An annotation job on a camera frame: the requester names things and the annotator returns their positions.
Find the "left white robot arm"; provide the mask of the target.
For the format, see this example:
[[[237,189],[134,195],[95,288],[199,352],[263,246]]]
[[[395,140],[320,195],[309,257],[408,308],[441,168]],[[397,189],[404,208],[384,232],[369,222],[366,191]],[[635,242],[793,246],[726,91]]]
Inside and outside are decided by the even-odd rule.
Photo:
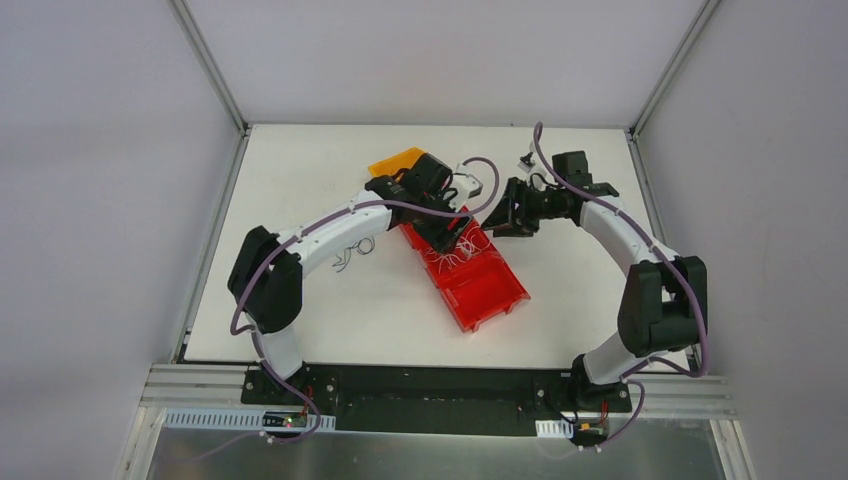
[[[304,359],[294,331],[303,307],[305,278],[357,240],[410,225],[438,253],[458,243],[470,223],[463,212],[482,183],[464,163],[450,168],[430,154],[395,174],[376,176],[350,200],[307,226],[275,233],[250,230],[226,286],[236,302],[232,335],[248,332],[260,364],[269,372],[266,389],[281,404],[297,402],[305,390],[298,370]]]

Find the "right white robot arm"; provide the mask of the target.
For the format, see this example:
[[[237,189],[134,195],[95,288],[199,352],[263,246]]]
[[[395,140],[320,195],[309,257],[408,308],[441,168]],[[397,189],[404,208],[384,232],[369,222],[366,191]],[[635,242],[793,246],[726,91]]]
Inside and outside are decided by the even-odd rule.
[[[589,233],[625,276],[616,332],[573,363],[576,376],[567,384],[572,404],[595,408],[607,397],[607,385],[653,362],[692,378],[705,375],[705,364],[687,369],[666,357],[705,343],[705,263],[678,255],[642,228],[612,185],[594,181],[584,152],[556,154],[549,163],[529,153],[521,165],[526,178],[507,181],[483,229],[496,237],[532,237],[541,221],[568,219]]]

